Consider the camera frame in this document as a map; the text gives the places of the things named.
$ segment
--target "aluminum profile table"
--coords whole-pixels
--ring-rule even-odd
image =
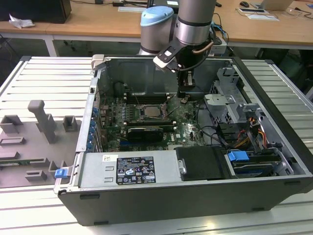
[[[274,64],[262,60],[244,60],[244,64],[313,153],[313,104]],[[256,103],[247,87],[245,91]]]
[[[26,114],[27,103],[34,97],[41,97],[55,119],[68,112],[75,112],[77,118],[82,118],[87,87],[92,78],[90,60],[32,57],[29,61],[19,62],[0,89],[1,116],[18,110],[23,121],[33,121],[33,116]],[[313,131],[309,129],[313,128],[313,125],[309,126],[313,122],[312,104],[276,66],[256,60],[244,60],[244,63],[312,150]],[[246,92],[254,101],[252,94]],[[52,188],[0,189],[0,234],[313,234],[313,191],[294,195],[270,211],[83,227]]]

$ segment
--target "wooden desk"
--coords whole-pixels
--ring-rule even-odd
[[[236,11],[236,8],[242,7],[239,5],[240,0],[219,0],[219,2],[223,6],[216,7],[215,12],[221,16],[223,28],[229,34],[231,46],[240,46],[242,43],[248,46],[254,43],[272,44],[272,47],[280,48],[282,45],[285,47],[288,45],[312,46],[313,48],[313,20],[295,18],[280,11],[270,11],[278,16],[279,21],[250,20]],[[299,7],[301,10],[313,13],[313,9],[306,6],[305,2],[295,1],[291,7]],[[213,19],[219,24],[217,16]]]
[[[216,7],[229,45],[235,47],[313,49],[313,20],[295,18],[274,11],[279,21],[250,20],[235,9],[241,0],[219,0]],[[111,5],[71,2],[72,13],[65,24],[35,23],[32,28],[17,29],[8,22],[0,22],[0,33],[11,38],[35,38],[46,42],[50,56],[56,56],[53,40],[140,42],[141,13],[119,12]],[[313,12],[304,2],[291,7]]]
[[[112,5],[71,2],[71,6],[66,23],[51,23],[47,34],[140,38],[141,13],[119,12]]]

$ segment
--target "black side panel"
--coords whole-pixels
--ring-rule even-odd
[[[272,100],[268,97],[266,92],[262,89],[258,81],[254,78],[244,63],[238,58],[233,58],[234,64],[238,67],[243,74],[248,84],[251,86],[256,96],[264,105],[269,115],[274,119],[274,122],[284,134],[288,142],[292,145],[296,153],[299,155],[305,166],[312,173],[313,172],[313,155],[302,142],[300,137],[296,134],[294,129],[286,121],[285,117],[281,114],[278,108],[274,105]]]
[[[124,190],[119,187],[119,191],[62,193],[59,198],[79,224],[93,226],[268,211],[311,183],[310,179],[297,179],[297,184],[288,184],[290,181]]]

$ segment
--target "black box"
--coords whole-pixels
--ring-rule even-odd
[[[0,0],[0,21],[11,16],[21,20],[63,24],[70,12],[70,0]]]

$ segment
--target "table leg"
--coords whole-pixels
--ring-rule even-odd
[[[54,47],[53,38],[48,37],[45,40],[45,45],[47,46],[49,56],[59,56],[58,50]]]

